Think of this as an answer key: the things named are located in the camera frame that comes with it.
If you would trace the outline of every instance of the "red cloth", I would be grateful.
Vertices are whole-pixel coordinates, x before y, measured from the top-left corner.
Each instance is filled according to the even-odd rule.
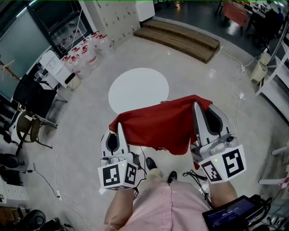
[[[173,155],[184,155],[189,142],[194,143],[192,104],[198,100],[206,111],[212,103],[199,96],[162,102],[155,106],[127,111],[109,125],[109,130],[117,131],[121,122],[128,144],[152,147],[156,150],[166,149]]]
[[[222,1],[222,3],[224,5],[224,15],[241,27],[244,27],[248,21],[247,12],[235,6],[231,1]]]

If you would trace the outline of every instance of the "gray floor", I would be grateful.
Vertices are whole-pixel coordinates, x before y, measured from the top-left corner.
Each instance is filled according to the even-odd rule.
[[[218,8],[216,1],[179,2],[171,1],[169,8],[166,7],[165,3],[160,3],[160,10],[156,12],[156,16],[187,23],[206,30],[232,42],[254,57],[260,55],[261,50],[253,44],[252,38],[247,38],[246,36],[245,30],[247,25],[244,27],[243,35],[241,36],[238,24],[231,20],[225,22],[224,11],[220,15],[217,14],[215,16]],[[247,33],[252,34],[254,31],[254,27],[251,26]],[[272,41],[269,47],[272,47],[272,50],[274,50],[274,46],[275,41]]]
[[[219,37],[217,39],[225,52],[243,64],[253,59],[234,44]],[[289,132],[286,122],[270,103],[255,95],[255,85],[248,77],[253,66],[246,68],[243,77],[241,91],[244,97],[240,103],[237,129],[238,141],[244,146],[247,171],[232,181],[238,195],[247,196],[268,193],[266,187],[258,184],[258,180],[264,177],[264,170],[271,175],[283,174],[278,163],[270,159],[270,152],[286,144]],[[75,91],[61,89],[69,102],[59,104],[52,114],[59,124],[58,129],[46,129],[42,137],[42,141],[52,145],[53,149],[35,143],[24,145],[20,158],[26,161],[29,169],[35,163],[37,170],[54,190],[60,191],[63,198],[59,201],[37,173],[26,173],[22,179],[30,197],[28,207],[42,210],[48,219],[59,217],[75,230],[87,230],[85,226],[100,230],[114,195],[111,191],[103,195],[99,193],[97,172],[102,135],[117,116],[109,105],[108,91],[119,75],[139,67],[155,69],[167,78],[168,100],[196,94],[212,100],[228,118],[236,111],[236,101],[231,94],[238,96],[240,82],[237,81],[233,89],[231,87],[239,77],[238,62],[220,51],[208,64],[204,64],[174,49],[133,37],[119,46],[115,56],[105,60]],[[140,148],[131,149],[140,154],[141,163],[144,163]],[[144,152],[156,161],[164,178],[171,170],[176,170],[179,180],[194,184],[192,178],[182,177],[184,171],[193,168],[189,152],[183,156],[151,148],[145,148]]]

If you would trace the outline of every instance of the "black shoe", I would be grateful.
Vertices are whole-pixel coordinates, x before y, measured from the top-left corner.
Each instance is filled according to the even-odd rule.
[[[146,166],[148,167],[149,170],[152,170],[153,168],[158,168],[154,162],[154,160],[150,157],[146,158],[145,160]]]
[[[170,184],[173,180],[177,179],[177,172],[172,171],[170,175],[168,176],[168,184]]]

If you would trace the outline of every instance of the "wooden steps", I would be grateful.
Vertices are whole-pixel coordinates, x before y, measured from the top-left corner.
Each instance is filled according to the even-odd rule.
[[[208,63],[217,52],[220,42],[207,35],[170,23],[150,20],[134,35],[176,49]]]

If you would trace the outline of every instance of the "white round table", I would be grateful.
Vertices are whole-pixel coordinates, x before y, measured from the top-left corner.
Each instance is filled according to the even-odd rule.
[[[153,106],[168,98],[168,82],[158,71],[136,68],[121,74],[111,85],[108,101],[117,113]]]

